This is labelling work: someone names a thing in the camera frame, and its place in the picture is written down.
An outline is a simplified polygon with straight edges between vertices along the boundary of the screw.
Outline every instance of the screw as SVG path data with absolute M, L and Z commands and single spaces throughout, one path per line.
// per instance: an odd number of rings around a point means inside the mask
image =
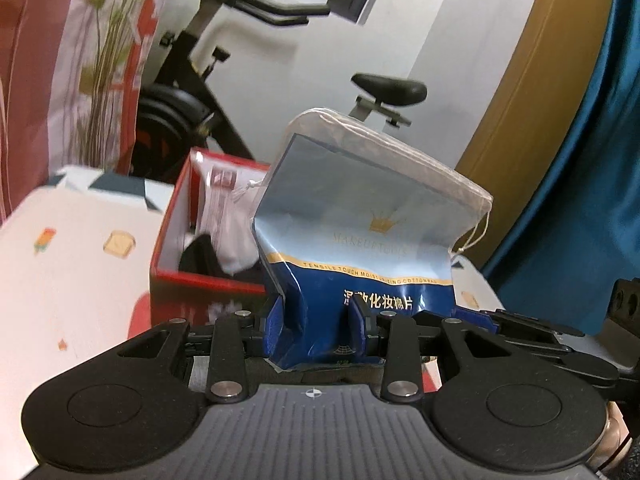
M 418 393 L 418 386 L 411 381 L 394 381 L 386 390 L 396 397 L 411 397 Z
M 242 393 L 242 384 L 235 381 L 218 381 L 211 385 L 211 393 L 223 399 L 237 397 Z

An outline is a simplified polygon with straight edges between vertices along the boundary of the black cable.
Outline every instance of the black cable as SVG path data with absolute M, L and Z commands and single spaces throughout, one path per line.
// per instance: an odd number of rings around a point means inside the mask
M 618 446 L 618 448 L 613 452 L 613 455 L 611 455 L 609 458 L 607 458 L 598 468 L 598 471 L 603 471 L 604 468 L 606 468 L 606 466 L 608 466 L 611 462 L 613 462 L 616 457 L 620 454 L 620 452 L 622 452 L 623 449 L 625 449 L 626 444 L 628 444 L 628 442 L 631 440 L 631 433 L 627 433 L 626 437 L 623 439 L 622 444 L 620 444 Z

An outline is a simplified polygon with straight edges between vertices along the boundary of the exercise bike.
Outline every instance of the exercise bike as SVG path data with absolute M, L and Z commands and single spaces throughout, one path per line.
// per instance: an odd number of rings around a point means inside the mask
M 172 183 L 193 146 L 205 148 L 207 137 L 217 142 L 223 152 L 253 160 L 254 156 L 225 114 L 206 84 L 216 63 L 230 54 L 220 47 L 212 53 L 211 63 L 199 72 L 190 55 L 204 29 L 222 6 L 240 10 L 272 27 L 299 27 L 309 17 L 327 16 L 327 4 L 285 4 L 273 0 L 200 0 L 189 25 L 177 38 L 166 32 L 160 45 L 170 51 L 155 81 L 140 92 L 136 118 L 136 143 L 130 174 Z M 359 96 L 350 115 L 364 121 L 370 113 L 387 117 L 392 126 L 410 121 L 390 106 L 407 106 L 423 101 L 424 84 L 371 74 L 356 74 L 351 79 L 373 97 Z

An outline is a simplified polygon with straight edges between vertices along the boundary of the exercise bike handlebar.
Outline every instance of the exercise bike handlebar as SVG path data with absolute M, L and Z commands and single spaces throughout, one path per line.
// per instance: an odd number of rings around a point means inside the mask
M 327 16 L 327 4 L 287 4 L 274 0 L 219 0 L 221 4 L 250 14 L 262 22 L 280 27 L 306 25 L 308 16 Z M 276 16 L 285 16 L 279 20 Z

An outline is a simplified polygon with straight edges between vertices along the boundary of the gray ribbed panel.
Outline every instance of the gray ribbed panel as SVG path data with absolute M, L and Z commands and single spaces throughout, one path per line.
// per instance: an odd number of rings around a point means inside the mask
M 445 447 L 407 406 L 367 386 L 262 385 L 249 400 L 209 409 L 192 437 L 154 463 L 81 475 L 44 466 L 30 480 L 593 480 L 587 468 L 542 475 L 492 472 Z

